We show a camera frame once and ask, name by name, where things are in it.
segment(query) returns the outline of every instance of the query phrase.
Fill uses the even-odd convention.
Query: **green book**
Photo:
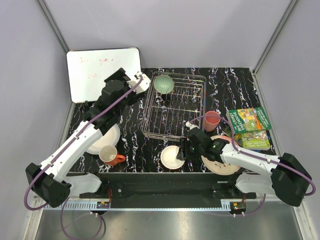
[[[268,150],[270,142],[266,131],[247,132],[241,134],[242,146],[250,150]]]
[[[271,124],[263,107],[229,110],[226,114],[235,134],[270,130]]]

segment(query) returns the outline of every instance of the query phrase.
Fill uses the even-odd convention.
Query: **wire dish rack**
[[[172,78],[171,92],[159,93],[155,78],[166,75]],[[206,105],[206,78],[170,72],[154,72],[146,97],[141,130],[148,138],[179,141],[187,133],[187,121],[204,115]],[[204,129],[203,118],[194,121]]]

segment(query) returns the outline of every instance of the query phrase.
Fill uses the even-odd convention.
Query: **countertop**
[[[214,110],[226,117],[228,110],[260,107],[260,101],[256,86],[249,68],[144,68],[142,72],[150,79],[153,72],[171,72],[191,74],[206,77],[206,111]],[[97,155],[87,152],[70,169],[70,172],[83,173],[87,171],[101,173],[201,173],[210,172],[201,159],[193,159],[186,162],[177,170],[169,170],[163,166],[160,160],[162,150],[177,142],[169,142],[158,139],[146,138],[141,132],[146,98],[132,106],[127,106],[119,122],[121,131],[120,140],[116,148],[119,154],[126,156],[126,161],[112,167],[105,165]],[[73,110],[69,124],[68,137],[83,120],[85,113],[93,105],[93,102],[77,103]],[[223,125],[218,127],[211,135],[221,135]],[[271,148],[262,151],[265,154],[274,155],[275,150],[269,136]]]

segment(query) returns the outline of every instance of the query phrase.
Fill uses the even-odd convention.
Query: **book cover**
[[[232,124],[235,134],[271,129],[263,107],[229,110],[226,117]]]
[[[268,150],[270,142],[266,131],[255,131],[241,134],[242,146],[250,150]]]
[[[227,125],[223,130],[222,132],[229,138],[232,139],[232,132],[231,132],[231,129],[230,127]],[[241,140],[241,134],[236,134],[234,135],[234,141],[239,144],[240,147],[242,147],[242,140]]]

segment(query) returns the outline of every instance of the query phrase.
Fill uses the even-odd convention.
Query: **whiteboard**
[[[119,68],[131,79],[141,71],[139,49],[69,51],[66,54],[71,100],[74,103],[96,101],[105,87],[104,80]]]

